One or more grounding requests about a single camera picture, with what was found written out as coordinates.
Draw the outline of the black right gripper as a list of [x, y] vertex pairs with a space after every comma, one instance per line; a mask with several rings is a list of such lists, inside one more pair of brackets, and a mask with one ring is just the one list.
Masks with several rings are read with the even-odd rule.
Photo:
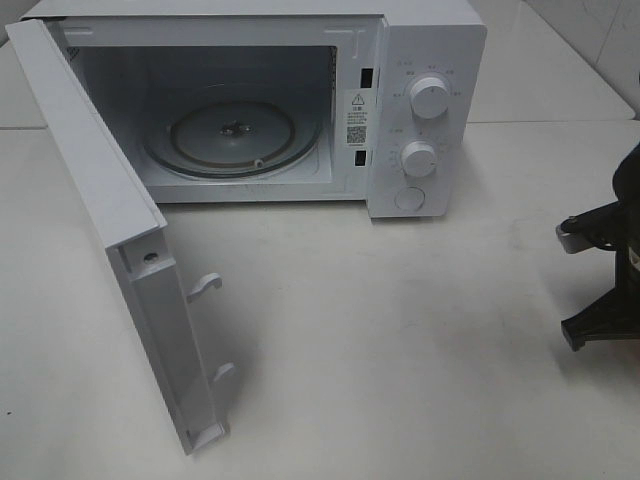
[[588, 342], [639, 339], [639, 275], [629, 274], [573, 317], [561, 322], [572, 351]]

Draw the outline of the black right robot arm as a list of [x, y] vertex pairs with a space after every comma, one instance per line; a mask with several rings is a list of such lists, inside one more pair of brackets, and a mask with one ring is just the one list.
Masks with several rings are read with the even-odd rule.
[[639, 149], [620, 163], [612, 178], [616, 201], [571, 216], [556, 227], [568, 254], [591, 248], [615, 254], [614, 287], [575, 316], [561, 322], [573, 351], [588, 342], [639, 338]]

